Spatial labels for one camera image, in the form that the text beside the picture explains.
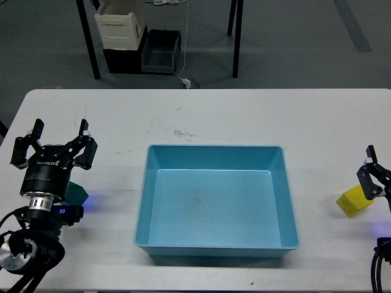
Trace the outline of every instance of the gray plastic bin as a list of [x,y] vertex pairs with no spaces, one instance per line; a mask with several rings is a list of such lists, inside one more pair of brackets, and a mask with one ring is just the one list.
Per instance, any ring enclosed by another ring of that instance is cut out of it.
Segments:
[[174,74],[175,61],[180,49],[179,31],[152,29],[142,50],[142,72]]

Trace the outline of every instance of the black cable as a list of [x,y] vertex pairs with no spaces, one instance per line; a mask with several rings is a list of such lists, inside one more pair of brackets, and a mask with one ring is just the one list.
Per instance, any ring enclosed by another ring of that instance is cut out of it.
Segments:
[[28,206],[23,206],[22,208],[18,208],[10,213],[8,213],[7,215],[5,215],[4,218],[2,218],[2,220],[0,221],[0,228],[2,226],[2,224],[4,224],[4,222],[12,215],[21,215],[22,213],[26,212],[27,210],[29,209]]
[[12,212],[10,212],[9,214],[5,215],[4,218],[2,218],[2,220],[0,221],[0,228],[1,228],[2,224],[4,224],[4,222],[5,222],[10,216],[13,215],[14,212],[15,212],[15,211],[12,211]]
[[378,286],[376,285],[376,264],[379,259],[379,248],[376,250],[375,255],[373,256],[372,259],[372,264],[371,264],[371,284],[372,284],[372,291],[373,293],[378,292]]
[[382,293],[382,287],[381,287],[381,264],[383,262],[383,258],[385,256],[386,252],[382,251],[382,253],[379,255],[378,263],[376,265],[376,285],[377,285],[377,292]]

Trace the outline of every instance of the robotic arm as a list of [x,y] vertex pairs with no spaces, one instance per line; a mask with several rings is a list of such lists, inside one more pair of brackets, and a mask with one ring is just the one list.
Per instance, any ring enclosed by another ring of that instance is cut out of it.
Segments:
[[[88,132],[88,122],[83,119],[78,136],[65,145],[41,146],[38,141],[43,122],[35,121],[31,133],[17,137],[11,164],[26,169],[20,195],[30,199],[30,205],[16,209],[0,221],[14,215],[21,229],[0,235],[0,270],[23,277],[8,293],[33,292],[45,274],[61,262],[65,255],[59,242],[63,225],[72,226],[83,217],[80,205],[58,204],[67,202],[67,190],[74,166],[91,168],[97,143]],[[35,153],[26,159],[27,149]],[[75,157],[82,149],[83,153]]]
[[[368,146],[367,156],[363,166],[357,172],[365,198],[373,200],[376,197],[384,196],[389,202],[391,211],[391,171],[378,164],[373,145]],[[371,176],[375,177],[384,188],[373,183]],[[371,265],[371,283],[374,293],[382,292],[381,264],[383,259],[391,264],[391,237],[380,237],[377,240]]]

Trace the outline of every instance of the green object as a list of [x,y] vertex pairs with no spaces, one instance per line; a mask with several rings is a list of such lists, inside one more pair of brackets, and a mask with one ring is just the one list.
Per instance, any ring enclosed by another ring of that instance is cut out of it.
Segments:
[[88,194],[84,190],[84,188],[70,181],[68,185],[66,200],[63,201],[61,204],[82,206],[87,198],[88,198]]

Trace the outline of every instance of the white cable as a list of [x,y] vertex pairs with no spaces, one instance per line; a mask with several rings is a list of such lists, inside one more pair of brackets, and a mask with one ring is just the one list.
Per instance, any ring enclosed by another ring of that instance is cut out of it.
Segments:
[[186,66],[186,42],[188,40],[188,27],[189,27],[189,2],[190,0],[188,0],[188,8],[186,12],[186,34],[185,34],[185,47],[183,49],[183,67],[181,73],[178,74],[178,77],[181,81],[184,81],[184,79],[181,78],[181,74],[183,73],[183,70],[185,69]]
[[143,0],[144,3],[151,3],[155,6],[162,5],[177,5],[179,3],[184,3],[187,0]]

